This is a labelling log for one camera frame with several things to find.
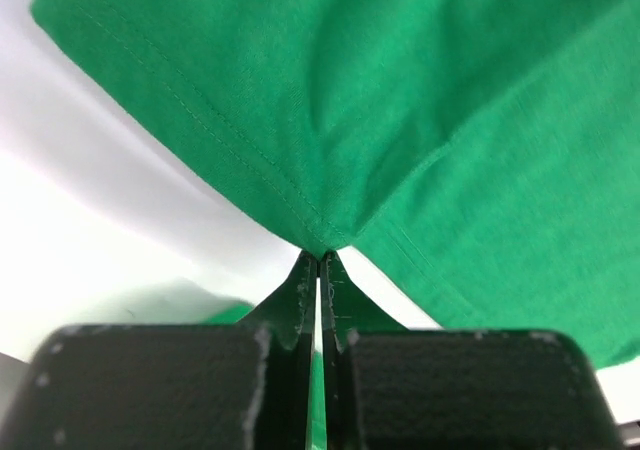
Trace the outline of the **green t shirt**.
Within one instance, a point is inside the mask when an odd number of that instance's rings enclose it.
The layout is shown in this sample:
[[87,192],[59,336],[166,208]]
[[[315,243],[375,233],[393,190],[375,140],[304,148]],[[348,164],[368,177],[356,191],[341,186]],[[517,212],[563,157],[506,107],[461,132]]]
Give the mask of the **green t shirt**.
[[639,354],[639,0],[33,0],[243,212],[445,327]]

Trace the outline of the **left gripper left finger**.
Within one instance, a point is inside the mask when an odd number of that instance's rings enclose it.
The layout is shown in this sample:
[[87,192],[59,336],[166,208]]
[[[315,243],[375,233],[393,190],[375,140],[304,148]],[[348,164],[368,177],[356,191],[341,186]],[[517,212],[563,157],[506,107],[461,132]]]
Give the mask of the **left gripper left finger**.
[[37,350],[5,449],[306,449],[317,260],[232,324],[77,325]]

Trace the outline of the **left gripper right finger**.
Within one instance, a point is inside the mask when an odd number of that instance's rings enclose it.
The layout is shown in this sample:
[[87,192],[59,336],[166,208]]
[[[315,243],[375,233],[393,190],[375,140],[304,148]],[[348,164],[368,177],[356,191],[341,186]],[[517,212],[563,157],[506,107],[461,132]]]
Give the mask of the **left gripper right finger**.
[[594,371],[548,330],[410,330],[319,264],[331,449],[620,449]]

